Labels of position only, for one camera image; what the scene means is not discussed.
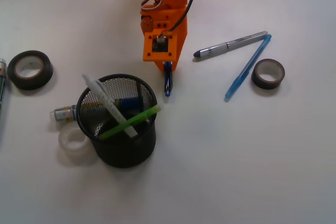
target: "orange plastic part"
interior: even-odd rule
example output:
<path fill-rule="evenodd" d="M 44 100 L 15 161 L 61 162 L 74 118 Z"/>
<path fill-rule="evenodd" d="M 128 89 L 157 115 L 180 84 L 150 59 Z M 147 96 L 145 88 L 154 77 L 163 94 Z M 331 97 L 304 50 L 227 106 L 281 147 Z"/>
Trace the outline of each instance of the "orange plastic part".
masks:
<path fill-rule="evenodd" d="M 144 39 L 144 61 L 154 61 L 160 70 L 164 70 L 163 62 L 173 62 L 176 69 L 181 51 L 187 36 L 187 18 L 173 31 L 164 34 L 168 39 L 168 52 L 153 52 L 153 40 L 162 32 L 173 27 L 185 12 L 187 0 L 162 0 L 162 5 L 153 10 L 141 10 L 141 29 Z M 145 8 L 156 6 L 145 5 Z"/>

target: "white desk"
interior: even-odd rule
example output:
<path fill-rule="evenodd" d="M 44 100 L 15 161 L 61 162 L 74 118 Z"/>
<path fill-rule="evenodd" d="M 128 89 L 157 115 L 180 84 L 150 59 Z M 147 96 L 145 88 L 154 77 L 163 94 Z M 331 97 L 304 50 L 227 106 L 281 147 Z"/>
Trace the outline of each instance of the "white desk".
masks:
<path fill-rule="evenodd" d="M 54 66 L 35 92 L 11 85 L 0 123 L 1 223 L 316 224 L 336 220 L 335 0 L 194 0 L 164 97 L 142 61 L 142 0 L 0 0 L 0 56 L 40 50 Z M 202 62 L 193 53 L 267 30 L 260 59 L 281 62 L 277 91 L 250 77 L 224 94 L 259 43 Z M 140 166 L 73 163 L 49 111 L 75 104 L 82 73 L 146 81 L 164 110 Z"/>

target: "tape roll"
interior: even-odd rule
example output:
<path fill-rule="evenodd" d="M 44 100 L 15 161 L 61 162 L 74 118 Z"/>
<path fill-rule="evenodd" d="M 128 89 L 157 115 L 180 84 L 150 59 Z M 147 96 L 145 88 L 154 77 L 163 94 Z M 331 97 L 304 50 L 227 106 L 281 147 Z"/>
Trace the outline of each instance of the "tape roll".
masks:
<path fill-rule="evenodd" d="M 262 75 L 267 74 L 273 77 L 274 80 L 265 80 Z M 264 59 L 259 61 L 252 72 L 252 81 L 255 85 L 262 89 L 275 89 L 280 86 L 280 83 L 285 77 L 284 67 L 272 59 Z"/>
<path fill-rule="evenodd" d="M 40 70 L 31 77 L 23 77 L 20 72 L 28 65 L 39 65 Z M 26 51 L 15 56 L 9 63 L 7 74 L 16 87 L 33 90 L 43 87 L 54 73 L 49 58 L 40 51 Z"/>
<path fill-rule="evenodd" d="M 77 122 L 65 125 L 58 135 L 59 147 L 71 156 L 83 155 L 90 150 L 90 139 L 85 136 Z"/>

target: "black cable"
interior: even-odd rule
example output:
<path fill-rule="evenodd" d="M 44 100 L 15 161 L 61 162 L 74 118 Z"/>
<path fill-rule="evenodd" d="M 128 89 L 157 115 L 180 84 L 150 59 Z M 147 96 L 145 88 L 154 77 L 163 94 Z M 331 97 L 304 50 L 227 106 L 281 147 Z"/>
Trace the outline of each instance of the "black cable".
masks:
<path fill-rule="evenodd" d="M 190 9 L 192 3 L 193 3 L 193 0 L 189 0 L 187 8 L 185 9 L 185 12 L 182 15 L 182 17 L 176 22 L 176 24 L 172 28 L 170 28 L 167 31 L 164 31 L 163 33 L 161 33 L 161 35 L 163 35 L 165 33 L 168 33 L 169 31 L 173 31 L 176 27 L 178 27 L 182 23 L 182 21 L 184 20 L 184 18 L 187 16 L 187 13 L 189 12 L 189 9 Z"/>

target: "clear tape roll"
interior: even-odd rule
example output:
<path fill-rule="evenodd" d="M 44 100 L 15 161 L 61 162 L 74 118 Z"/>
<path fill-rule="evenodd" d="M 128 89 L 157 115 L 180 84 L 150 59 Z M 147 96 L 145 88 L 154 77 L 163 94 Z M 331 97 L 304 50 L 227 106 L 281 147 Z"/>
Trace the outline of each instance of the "clear tape roll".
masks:
<path fill-rule="evenodd" d="M 71 122 L 61 129 L 58 143 L 71 156 L 83 155 L 91 148 L 90 139 L 85 136 L 77 122 Z"/>

